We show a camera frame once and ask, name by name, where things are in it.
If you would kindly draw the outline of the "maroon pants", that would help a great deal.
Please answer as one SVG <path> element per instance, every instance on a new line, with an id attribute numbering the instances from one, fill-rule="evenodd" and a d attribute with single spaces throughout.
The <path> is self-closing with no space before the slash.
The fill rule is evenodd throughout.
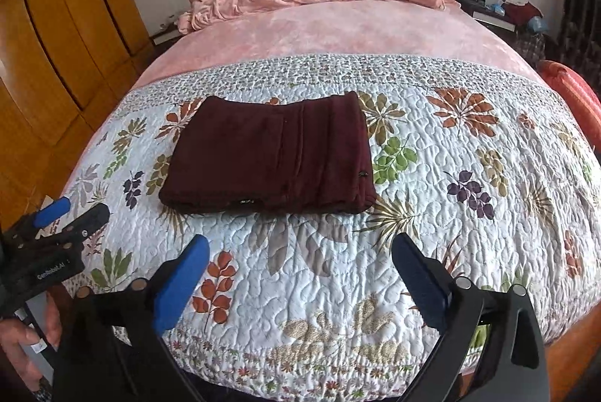
<path id="1" fill-rule="evenodd" d="M 366 118 L 353 92 L 285 105 L 207 98 L 159 191 L 182 214 L 359 214 L 376 198 Z"/>

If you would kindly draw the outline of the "wooden wardrobe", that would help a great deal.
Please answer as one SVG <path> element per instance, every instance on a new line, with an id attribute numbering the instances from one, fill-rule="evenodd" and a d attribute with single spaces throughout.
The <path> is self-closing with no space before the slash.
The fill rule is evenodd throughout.
<path id="1" fill-rule="evenodd" d="M 1 0 L 1 223 L 57 198 L 155 50 L 134 0 Z"/>

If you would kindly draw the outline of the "white floral quilt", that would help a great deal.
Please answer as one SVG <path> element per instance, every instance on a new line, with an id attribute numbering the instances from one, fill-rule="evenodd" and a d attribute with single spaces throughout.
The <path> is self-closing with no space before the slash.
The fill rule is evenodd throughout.
<path id="1" fill-rule="evenodd" d="M 188 372 L 275 400 L 400 394 L 437 333 L 391 261 L 528 290 L 545 342 L 600 301 L 600 165 L 537 77 L 454 59 L 314 54 L 129 91 L 65 189 L 108 207 L 66 282 L 123 289 L 195 235 L 209 264 L 166 343 Z"/>

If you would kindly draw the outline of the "left bedside table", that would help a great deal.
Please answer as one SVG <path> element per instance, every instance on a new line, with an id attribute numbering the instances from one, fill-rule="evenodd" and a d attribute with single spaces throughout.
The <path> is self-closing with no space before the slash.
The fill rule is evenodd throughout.
<path id="1" fill-rule="evenodd" d="M 170 23 L 162 28 L 159 32 L 150 36 L 150 40 L 158 54 L 167 51 L 182 37 L 176 23 Z"/>

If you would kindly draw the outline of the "orange red pillow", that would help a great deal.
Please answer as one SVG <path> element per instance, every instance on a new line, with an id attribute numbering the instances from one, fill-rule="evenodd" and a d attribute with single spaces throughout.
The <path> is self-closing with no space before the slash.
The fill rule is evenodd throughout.
<path id="1" fill-rule="evenodd" d="M 589 143 L 600 148 L 600 100 L 589 84 L 573 69 L 560 62 L 540 60 L 537 71 L 545 83 L 558 93 Z"/>

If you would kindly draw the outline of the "pink bed sheet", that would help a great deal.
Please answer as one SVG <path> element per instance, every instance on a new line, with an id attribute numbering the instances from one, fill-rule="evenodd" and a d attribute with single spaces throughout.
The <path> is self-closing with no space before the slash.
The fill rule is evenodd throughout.
<path id="1" fill-rule="evenodd" d="M 539 78 L 518 52 L 457 3 L 435 10 L 399 0 L 354 0 L 214 23 L 179 39 L 142 73 L 136 86 L 211 66 L 317 53 L 416 54 Z"/>

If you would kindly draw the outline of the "cluttered bedside table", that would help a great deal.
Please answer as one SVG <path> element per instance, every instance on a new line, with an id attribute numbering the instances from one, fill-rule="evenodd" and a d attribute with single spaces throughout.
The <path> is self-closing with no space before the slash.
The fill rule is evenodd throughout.
<path id="1" fill-rule="evenodd" d="M 541 11 L 530 0 L 455 0 L 461 10 L 489 29 L 533 68 L 546 59 L 550 30 Z"/>

